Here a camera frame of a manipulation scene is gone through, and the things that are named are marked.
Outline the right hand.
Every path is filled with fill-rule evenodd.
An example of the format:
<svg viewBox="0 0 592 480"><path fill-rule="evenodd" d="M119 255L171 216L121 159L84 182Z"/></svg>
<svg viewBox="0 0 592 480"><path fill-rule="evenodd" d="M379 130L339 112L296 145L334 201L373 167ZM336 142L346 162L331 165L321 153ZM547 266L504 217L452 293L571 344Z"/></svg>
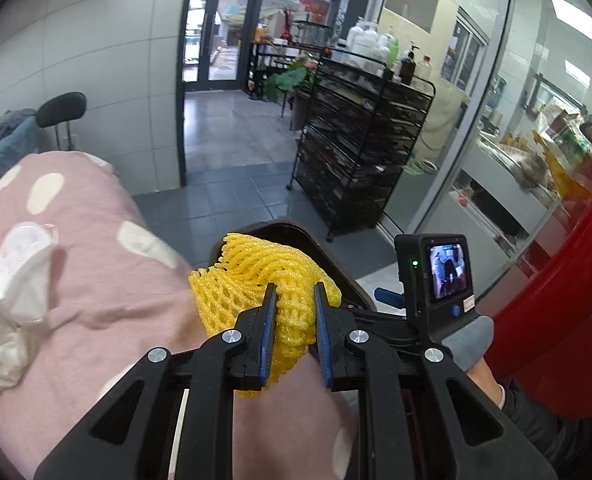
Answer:
<svg viewBox="0 0 592 480"><path fill-rule="evenodd" d="M503 408L505 390L496 381L485 361L485 354L492 341L494 320L489 316L479 315L447 336L442 344L451 351L453 362L498 408Z"/></svg>

